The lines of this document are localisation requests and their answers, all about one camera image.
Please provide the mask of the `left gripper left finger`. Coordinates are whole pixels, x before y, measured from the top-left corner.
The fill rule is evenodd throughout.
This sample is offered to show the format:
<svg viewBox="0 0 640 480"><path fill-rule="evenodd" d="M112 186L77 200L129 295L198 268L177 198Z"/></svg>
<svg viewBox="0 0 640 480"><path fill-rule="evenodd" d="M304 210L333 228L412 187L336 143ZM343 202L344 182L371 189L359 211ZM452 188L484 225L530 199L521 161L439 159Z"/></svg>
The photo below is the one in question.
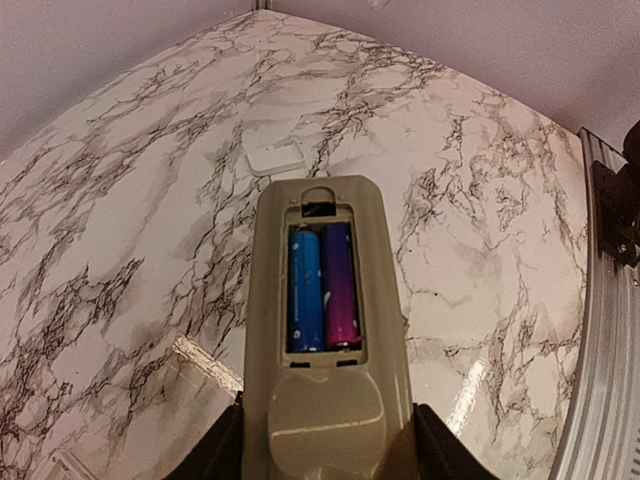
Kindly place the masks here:
<svg viewBox="0 0 640 480"><path fill-rule="evenodd" d="M166 480L239 480L244 443L243 392L228 406Z"/></svg>

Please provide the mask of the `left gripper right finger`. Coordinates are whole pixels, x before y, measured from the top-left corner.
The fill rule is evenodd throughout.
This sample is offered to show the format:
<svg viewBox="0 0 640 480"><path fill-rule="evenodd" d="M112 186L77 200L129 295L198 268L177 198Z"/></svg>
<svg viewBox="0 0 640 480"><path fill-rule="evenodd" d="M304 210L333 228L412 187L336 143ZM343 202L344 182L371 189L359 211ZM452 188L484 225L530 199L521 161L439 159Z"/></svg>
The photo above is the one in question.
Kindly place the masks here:
<svg viewBox="0 0 640 480"><path fill-rule="evenodd" d="M413 418L422 480L493 480L429 405L415 404Z"/></svg>

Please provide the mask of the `small white remote control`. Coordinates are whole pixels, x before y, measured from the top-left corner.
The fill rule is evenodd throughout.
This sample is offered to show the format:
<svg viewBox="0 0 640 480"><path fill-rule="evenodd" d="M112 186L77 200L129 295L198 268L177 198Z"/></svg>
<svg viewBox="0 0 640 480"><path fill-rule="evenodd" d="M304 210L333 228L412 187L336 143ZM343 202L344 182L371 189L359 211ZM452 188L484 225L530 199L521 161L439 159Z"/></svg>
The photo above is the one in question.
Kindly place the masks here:
<svg viewBox="0 0 640 480"><path fill-rule="evenodd" d="M350 227L359 350L288 348L289 245ZM244 363L246 479L415 479L404 326L379 188L360 176L276 181L257 204Z"/></svg>

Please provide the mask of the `large white remote control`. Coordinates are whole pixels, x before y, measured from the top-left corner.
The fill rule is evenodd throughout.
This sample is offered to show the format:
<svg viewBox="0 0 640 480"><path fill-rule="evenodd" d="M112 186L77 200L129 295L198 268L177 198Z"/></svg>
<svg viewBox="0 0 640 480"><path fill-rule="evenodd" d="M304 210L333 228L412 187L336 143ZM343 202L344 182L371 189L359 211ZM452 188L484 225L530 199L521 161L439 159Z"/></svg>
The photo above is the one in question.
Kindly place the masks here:
<svg viewBox="0 0 640 480"><path fill-rule="evenodd" d="M87 480L92 474L84 467L75 455L59 451L51 456L52 466L46 475L50 480Z"/></svg>

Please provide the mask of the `purple pink battery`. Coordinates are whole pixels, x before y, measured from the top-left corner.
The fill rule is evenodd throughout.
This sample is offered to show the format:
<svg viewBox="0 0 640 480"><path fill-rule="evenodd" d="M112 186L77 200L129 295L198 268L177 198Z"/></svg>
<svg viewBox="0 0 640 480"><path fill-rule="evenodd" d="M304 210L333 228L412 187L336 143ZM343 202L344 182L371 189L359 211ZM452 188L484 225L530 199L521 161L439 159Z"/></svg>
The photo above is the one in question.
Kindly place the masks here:
<svg viewBox="0 0 640 480"><path fill-rule="evenodd" d="M329 350L361 348L350 227L328 224L320 235L325 340Z"/></svg>

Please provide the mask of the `blue battery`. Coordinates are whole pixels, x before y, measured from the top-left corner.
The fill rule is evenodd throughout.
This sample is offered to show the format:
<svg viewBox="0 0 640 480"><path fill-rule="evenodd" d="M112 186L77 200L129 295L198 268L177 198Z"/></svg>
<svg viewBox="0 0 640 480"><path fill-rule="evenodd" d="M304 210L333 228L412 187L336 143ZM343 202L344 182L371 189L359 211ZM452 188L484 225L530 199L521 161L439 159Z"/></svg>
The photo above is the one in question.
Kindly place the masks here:
<svg viewBox="0 0 640 480"><path fill-rule="evenodd" d="M293 353L323 351L324 312L320 244L309 230L299 230L289 245L288 348Z"/></svg>

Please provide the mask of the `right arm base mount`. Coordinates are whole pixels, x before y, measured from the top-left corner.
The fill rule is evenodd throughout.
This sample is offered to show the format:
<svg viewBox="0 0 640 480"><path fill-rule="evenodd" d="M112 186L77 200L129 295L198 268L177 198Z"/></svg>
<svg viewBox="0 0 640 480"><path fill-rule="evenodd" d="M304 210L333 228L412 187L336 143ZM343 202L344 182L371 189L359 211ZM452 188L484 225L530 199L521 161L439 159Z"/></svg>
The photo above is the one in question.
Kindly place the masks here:
<svg viewBox="0 0 640 480"><path fill-rule="evenodd" d="M617 151L598 140L591 166L597 248L620 265L639 264L639 122L623 141L623 165L614 169Z"/></svg>

